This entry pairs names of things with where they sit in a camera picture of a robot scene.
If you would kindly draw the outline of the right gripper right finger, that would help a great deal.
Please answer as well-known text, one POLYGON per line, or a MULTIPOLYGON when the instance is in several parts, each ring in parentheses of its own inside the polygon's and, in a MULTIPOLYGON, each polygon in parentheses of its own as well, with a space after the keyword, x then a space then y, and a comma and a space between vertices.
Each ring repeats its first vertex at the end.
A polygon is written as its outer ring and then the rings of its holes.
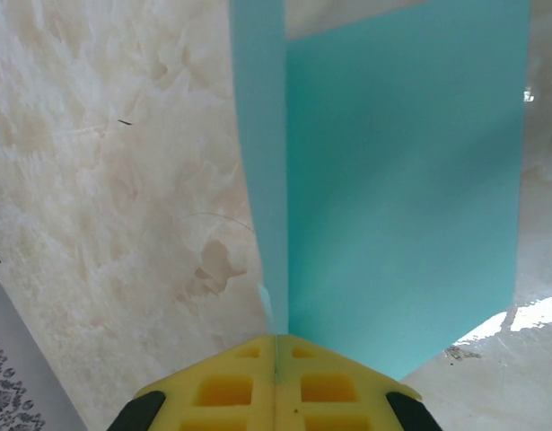
POLYGON ((437 431, 409 386, 324 347, 276 337, 275 431, 437 431))

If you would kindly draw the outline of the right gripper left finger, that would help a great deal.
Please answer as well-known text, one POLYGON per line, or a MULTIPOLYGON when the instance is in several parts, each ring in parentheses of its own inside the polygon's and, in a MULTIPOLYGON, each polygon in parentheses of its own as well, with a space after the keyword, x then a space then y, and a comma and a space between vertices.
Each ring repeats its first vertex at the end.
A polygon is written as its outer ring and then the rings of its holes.
POLYGON ((261 336, 146 385, 107 431, 275 431, 275 378, 261 336))

